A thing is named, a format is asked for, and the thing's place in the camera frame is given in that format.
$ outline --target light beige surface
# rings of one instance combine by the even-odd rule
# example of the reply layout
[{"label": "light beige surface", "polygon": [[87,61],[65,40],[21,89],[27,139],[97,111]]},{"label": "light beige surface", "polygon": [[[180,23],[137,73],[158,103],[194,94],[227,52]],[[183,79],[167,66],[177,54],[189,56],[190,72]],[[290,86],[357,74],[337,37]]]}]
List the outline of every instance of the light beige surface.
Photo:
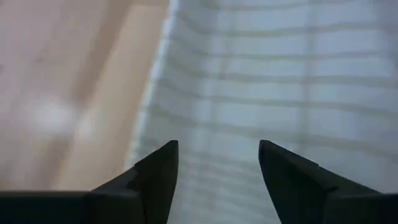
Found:
[{"label": "light beige surface", "polygon": [[164,2],[0,5],[0,189],[92,189],[123,171]]}]

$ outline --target striped pattern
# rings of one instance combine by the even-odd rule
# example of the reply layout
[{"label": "striped pattern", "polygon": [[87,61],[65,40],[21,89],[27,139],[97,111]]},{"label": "striped pattern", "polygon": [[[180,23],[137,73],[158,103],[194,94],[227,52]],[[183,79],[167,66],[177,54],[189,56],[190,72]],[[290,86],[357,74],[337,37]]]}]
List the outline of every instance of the striped pattern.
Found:
[{"label": "striped pattern", "polygon": [[257,161],[260,139],[398,191],[390,4],[172,1],[127,162],[180,141],[169,223],[279,223]]}]

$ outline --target wooden floor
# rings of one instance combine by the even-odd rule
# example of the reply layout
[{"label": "wooden floor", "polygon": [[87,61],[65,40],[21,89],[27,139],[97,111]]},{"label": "wooden floor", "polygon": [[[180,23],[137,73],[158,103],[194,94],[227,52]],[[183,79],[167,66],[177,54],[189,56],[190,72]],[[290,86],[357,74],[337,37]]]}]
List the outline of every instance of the wooden floor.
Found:
[{"label": "wooden floor", "polygon": [[0,189],[92,189],[123,172],[166,8],[0,1]]}]

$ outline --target black plastic part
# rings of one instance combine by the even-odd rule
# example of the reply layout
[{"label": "black plastic part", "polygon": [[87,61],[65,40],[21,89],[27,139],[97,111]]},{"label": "black plastic part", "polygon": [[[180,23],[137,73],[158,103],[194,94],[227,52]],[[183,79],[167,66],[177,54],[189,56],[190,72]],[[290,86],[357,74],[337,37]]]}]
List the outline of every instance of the black plastic part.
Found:
[{"label": "black plastic part", "polygon": [[357,184],[270,141],[260,142],[259,162],[282,224],[398,221],[398,195]]},{"label": "black plastic part", "polygon": [[91,192],[0,192],[0,223],[166,224],[177,169],[170,141]]}]

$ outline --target white fabric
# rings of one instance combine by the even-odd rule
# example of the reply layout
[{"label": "white fabric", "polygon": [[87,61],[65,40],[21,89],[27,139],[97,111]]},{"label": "white fabric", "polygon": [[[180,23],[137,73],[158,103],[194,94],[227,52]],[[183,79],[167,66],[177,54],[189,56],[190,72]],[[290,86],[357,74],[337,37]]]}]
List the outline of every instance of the white fabric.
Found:
[{"label": "white fabric", "polygon": [[172,1],[127,162],[179,140],[169,223],[279,223],[260,139],[397,192],[396,2]]}]

